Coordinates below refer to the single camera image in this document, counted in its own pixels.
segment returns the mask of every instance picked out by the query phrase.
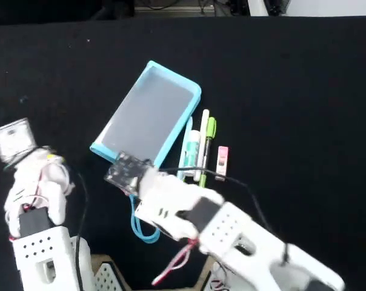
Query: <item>pink eraser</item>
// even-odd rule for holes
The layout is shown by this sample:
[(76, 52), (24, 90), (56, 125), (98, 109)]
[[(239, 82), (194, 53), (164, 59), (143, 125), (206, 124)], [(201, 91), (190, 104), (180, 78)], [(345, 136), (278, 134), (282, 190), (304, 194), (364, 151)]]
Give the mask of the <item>pink eraser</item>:
[[(218, 147), (217, 169), (216, 169), (217, 174), (226, 176), (228, 153), (229, 153), (228, 147)], [(215, 176), (215, 180), (225, 181), (225, 178)]]

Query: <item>pen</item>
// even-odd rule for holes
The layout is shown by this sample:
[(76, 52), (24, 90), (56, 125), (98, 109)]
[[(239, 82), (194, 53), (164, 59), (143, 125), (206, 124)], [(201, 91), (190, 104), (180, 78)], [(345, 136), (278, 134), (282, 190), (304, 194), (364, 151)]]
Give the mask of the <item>pen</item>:
[[(201, 140), (199, 142), (199, 150), (198, 150), (198, 160), (196, 161), (197, 167), (202, 167), (203, 164), (203, 155), (205, 151), (205, 143), (206, 143), (206, 130), (207, 130), (207, 123), (208, 123), (208, 116), (210, 111), (208, 109), (203, 110), (202, 114), (202, 122), (201, 122)], [(195, 171), (194, 181), (198, 182), (201, 177), (201, 171)]]
[[(208, 156), (210, 154), (211, 141), (215, 137), (216, 130), (217, 130), (217, 121), (215, 120), (214, 117), (210, 117), (208, 119), (208, 124), (207, 124), (205, 153), (203, 155), (203, 165), (202, 165), (202, 168), (205, 168), (205, 169), (207, 168)], [(199, 186), (204, 188), (205, 185), (206, 185), (206, 173), (202, 172), (201, 178), (199, 180)]]
[[(187, 121), (186, 126), (185, 126), (185, 132), (184, 132), (183, 144), (182, 144), (182, 150), (181, 150), (181, 157), (179, 159), (179, 168), (183, 167), (183, 164), (184, 164), (185, 148), (187, 147), (188, 136), (189, 136), (190, 131), (191, 131), (192, 128), (193, 128), (193, 118), (190, 117)], [(180, 180), (184, 180), (184, 172), (183, 171), (178, 171), (176, 176)]]

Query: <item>glue stick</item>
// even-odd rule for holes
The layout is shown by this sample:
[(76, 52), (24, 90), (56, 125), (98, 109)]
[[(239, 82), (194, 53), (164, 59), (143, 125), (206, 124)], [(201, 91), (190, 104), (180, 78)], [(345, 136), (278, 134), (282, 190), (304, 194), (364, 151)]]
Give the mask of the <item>glue stick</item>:
[[(184, 167), (196, 167), (196, 160), (198, 159), (199, 142), (201, 140), (201, 133), (197, 130), (190, 131), (188, 135), (187, 146), (185, 150)], [(193, 176), (195, 171), (184, 171), (185, 176)]]

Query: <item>black cloth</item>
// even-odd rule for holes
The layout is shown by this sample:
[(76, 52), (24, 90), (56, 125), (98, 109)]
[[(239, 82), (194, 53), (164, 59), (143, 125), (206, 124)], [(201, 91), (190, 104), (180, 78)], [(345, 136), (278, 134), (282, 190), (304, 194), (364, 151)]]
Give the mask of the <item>black cloth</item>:
[[(218, 121), (209, 168), (217, 147), (229, 146), (228, 175), (255, 189), (276, 233), (366, 290), (366, 18), (0, 27), (0, 125), (28, 117), (37, 143), (84, 174), (84, 237), (134, 289), (149, 288), (183, 242), (137, 239), (129, 200), (102, 179), (109, 163), (88, 148), (151, 59), (201, 85), (194, 129), (204, 108)], [(177, 166), (181, 142), (164, 166)], [(0, 290), (21, 290), (3, 211), (12, 183), (0, 163)], [(207, 185), (259, 221), (244, 189)], [(80, 187), (69, 197), (72, 234), (83, 200)], [(192, 286), (204, 259), (193, 252), (160, 287)]]

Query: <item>white marker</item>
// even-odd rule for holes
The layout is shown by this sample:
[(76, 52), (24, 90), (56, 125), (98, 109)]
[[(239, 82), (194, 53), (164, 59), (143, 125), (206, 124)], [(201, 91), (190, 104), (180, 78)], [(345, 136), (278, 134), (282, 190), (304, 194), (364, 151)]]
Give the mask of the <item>white marker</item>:
[[(196, 163), (197, 167), (202, 167), (203, 164), (203, 155), (205, 153), (205, 142), (206, 142), (206, 130), (209, 116), (210, 111), (208, 111), (207, 109), (203, 110), (202, 122), (201, 122), (201, 142), (199, 143), (198, 162)], [(194, 181), (198, 182), (200, 178), (201, 178), (201, 171), (199, 170), (195, 171)]]

